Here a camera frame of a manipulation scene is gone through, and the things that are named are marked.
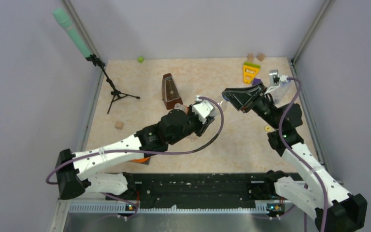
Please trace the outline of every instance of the robotic arm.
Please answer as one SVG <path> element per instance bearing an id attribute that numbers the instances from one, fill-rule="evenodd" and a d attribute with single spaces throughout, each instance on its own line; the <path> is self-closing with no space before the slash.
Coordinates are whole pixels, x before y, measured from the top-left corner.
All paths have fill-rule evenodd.
<path id="1" fill-rule="evenodd" d="M 281 80 L 286 81 L 287 77 L 280 76 L 274 71 L 270 72 L 270 77 L 269 88 L 260 83 L 247 88 L 227 88 L 222 93 L 224 99 L 238 111 L 247 113 L 252 110 L 275 129 L 268 133 L 268 141 L 272 149 L 290 163 L 310 187 L 304 189 L 288 174 L 271 170 L 267 173 L 264 183 L 269 195 L 278 195 L 290 200 L 314 220 L 319 230 L 324 227 L 322 226 L 324 209 L 327 210 L 325 231 L 353 232 L 362 228 L 367 208 L 366 199 L 361 194 L 352 195 L 332 178 L 304 144 L 304 140 L 295 129 L 302 125 L 299 104 L 293 104 L 282 119 L 282 125 L 279 123 L 288 104 L 277 108 L 268 94 L 279 87 Z"/>
<path id="2" fill-rule="evenodd" d="M 192 133 L 201 136 L 214 121 L 217 113 L 212 103 L 197 96 L 196 103 L 190 105 L 186 112 L 179 109 L 171 110 L 158 123 L 145 127 L 119 142 L 83 152 L 71 153 L 70 149 L 61 151 L 56 164 L 60 199 L 72 199 L 84 192 L 121 195 L 134 185 L 130 174 L 97 172 L 122 162 L 165 152 L 169 145 Z M 217 136 L 218 134 L 208 144 L 212 143 Z"/>

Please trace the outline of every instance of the mint green microphone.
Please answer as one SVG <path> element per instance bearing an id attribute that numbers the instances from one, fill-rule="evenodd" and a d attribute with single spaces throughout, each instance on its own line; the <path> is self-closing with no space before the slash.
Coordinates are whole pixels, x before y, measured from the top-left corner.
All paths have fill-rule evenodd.
<path id="1" fill-rule="evenodd" d="M 83 41 L 82 37 L 80 37 L 79 33 L 77 32 L 76 28 L 74 27 L 69 15 L 62 9 L 57 8 L 53 12 L 53 17 L 55 17 L 57 23 L 66 31 L 69 35 L 71 40 L 73 41 L 74 45 L 79 49 L 82 55 L 85 58 L 89 58 L 91 55 L 90 50 L 87 48 L 85 42 Z"/>

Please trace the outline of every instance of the gray floor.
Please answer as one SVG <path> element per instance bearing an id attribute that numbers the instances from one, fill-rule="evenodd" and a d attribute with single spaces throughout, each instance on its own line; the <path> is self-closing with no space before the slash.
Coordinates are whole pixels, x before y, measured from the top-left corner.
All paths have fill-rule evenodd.
<path id="1" fill-rule="evenodd" d="M 248 214 L 138 214 L 125 222 L 106 214 L 70 213 L 64 232 L 300 232 L 303 212 L 295 209 L 282 220 L 253 219 Z M 316 232 L 308 218 L 308 231 Z"/>

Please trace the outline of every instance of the wooden block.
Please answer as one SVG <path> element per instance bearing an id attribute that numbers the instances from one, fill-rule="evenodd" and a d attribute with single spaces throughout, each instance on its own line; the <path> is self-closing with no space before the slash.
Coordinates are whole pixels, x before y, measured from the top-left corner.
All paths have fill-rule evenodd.
<path id="1" fill-rule="evenodd" d="M 258 56 L 257 56 L 257 60 L 263 61 L 264 59 L 265 59 L 265 55 L 262 54 L 262 53 L 259 53 Z"/>
<path id="2" fill-rule="evenodd" d="M 250 62 L 250 63 L 254 63 L 254 53 L 248 54 L 247 61 Z"/>
<path id="3" fill-rule="evenodd" d="M 121 122 L 121 121 L 116 121 L 116 123 L 114 124 L 114 127 L 115 127 L 116 129 L 118 129 L 118 130 L 122 130 L 123 127 L 124 127 L 124 124 L 123 124 L 123 122 Z"/>

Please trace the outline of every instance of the brown wooden metronome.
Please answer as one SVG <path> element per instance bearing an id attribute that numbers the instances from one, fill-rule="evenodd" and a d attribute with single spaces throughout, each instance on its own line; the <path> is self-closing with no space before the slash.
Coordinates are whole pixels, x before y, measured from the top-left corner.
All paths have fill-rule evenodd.
<path id="1" fill-rule="evenodd" d="M 183 104 L 183 100 L 181 99 L 171 73 L 163 75 L 161 94 L 163 96 L 163 102 L 168 110 L 174 109 L 176 103 Z"/>

